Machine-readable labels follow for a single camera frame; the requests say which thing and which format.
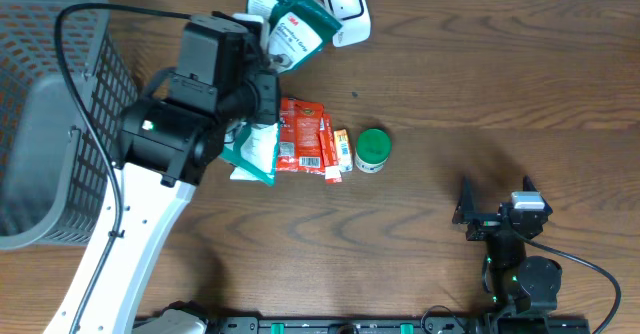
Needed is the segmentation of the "green white packet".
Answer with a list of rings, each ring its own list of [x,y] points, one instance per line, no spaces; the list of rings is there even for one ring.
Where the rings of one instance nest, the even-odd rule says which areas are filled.
[[[319,52],[341,29],[341,22],[319,0],[247,0],[245,14],[270,24],[267,53],[275,56],[275,70],[297,69]],[[235,121],[227,129],[221,158],[245,169],[276,175],[280,124]]]

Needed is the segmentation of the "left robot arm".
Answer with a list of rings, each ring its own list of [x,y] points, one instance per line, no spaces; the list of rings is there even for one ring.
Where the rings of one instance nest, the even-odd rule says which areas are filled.
[[[111,193],[51,333],[204,333],[191,303],[136,313],[169,232],[208,165],[240,154],[251,134],[274,129],[280,87],[267,56],[268,22],[250,14],[187,20],[169,94],[146,93],[124,108],[104,152]]]

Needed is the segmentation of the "red snack packet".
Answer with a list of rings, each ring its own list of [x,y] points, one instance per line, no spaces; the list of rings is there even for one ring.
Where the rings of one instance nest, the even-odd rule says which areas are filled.
[[[324,106],[283,98],[280,107],[278,172],[325,172],[319,132]]]

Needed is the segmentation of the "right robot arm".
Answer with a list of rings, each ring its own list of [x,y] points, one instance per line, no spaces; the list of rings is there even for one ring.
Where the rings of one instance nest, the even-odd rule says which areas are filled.
[[[551,332],[549,313],[557,309],[562,267],[552,259],[529,256],[525,244],[543,232],[552,214],[529,177],[494,212],[476,209],[470,181],[462,181],[452,218],[467,226],[466,239],[486,244],[482,285],[494,308],[470,319],[467,333]]]

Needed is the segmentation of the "teal white snack packet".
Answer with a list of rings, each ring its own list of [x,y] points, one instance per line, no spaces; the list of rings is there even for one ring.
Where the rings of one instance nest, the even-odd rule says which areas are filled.
[[[268,185],[274,182],[272,174],[264,173],[256,168],[245,169],[242,167],[236,167],[232,171],[230,179],[233,181],[260,181]]]

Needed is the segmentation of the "red stick sachet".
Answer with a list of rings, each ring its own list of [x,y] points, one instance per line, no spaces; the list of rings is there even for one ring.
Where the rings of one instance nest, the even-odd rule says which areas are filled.
[[[328,113],[324,113],[319,131],[320,143],[324,162],[324,176],[328,184],[342,182],[339,161],[336,156],[336,147],[331,127],[331,118]]]

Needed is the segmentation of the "orange snack packet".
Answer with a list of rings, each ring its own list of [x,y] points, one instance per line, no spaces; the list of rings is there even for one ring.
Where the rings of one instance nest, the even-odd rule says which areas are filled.
[[[353,158],[347,130],[336,130],[334,132],[334,140],[339,170],[342,173],[350,172],[353,169]]]

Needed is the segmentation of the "green lid seasoning jar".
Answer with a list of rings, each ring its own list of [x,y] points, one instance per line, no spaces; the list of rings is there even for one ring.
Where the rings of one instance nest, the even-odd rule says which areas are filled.
[[[377,173],[385,165],[392,149],[389,135],[381,129],[367,129],[357,140],[355,165],[365,173]]]

